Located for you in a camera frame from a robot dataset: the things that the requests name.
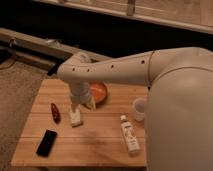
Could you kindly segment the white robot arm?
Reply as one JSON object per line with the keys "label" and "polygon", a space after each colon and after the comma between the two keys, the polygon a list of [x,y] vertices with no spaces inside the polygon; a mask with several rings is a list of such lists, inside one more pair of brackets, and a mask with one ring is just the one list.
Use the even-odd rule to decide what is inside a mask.
{"label": "white robot arm", "polygon": [[96,63],[78,52],[57,75],[79,104],[89,100],[93,81],[147,86],[148,171],[213,171],[212,51],[154,50]]}

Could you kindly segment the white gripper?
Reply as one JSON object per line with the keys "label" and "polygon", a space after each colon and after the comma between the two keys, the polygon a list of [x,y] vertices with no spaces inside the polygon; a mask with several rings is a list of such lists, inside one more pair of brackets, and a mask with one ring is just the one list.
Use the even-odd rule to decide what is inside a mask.
{"label": "white gripper", "polygon": [[70,98],[75,103],[71,103],[71,111],[76,112],[79,104],[85,104],[90,110],[96,109],[93,98],[90,99],[91,93],[88,83],[72,83],[69,85]]}

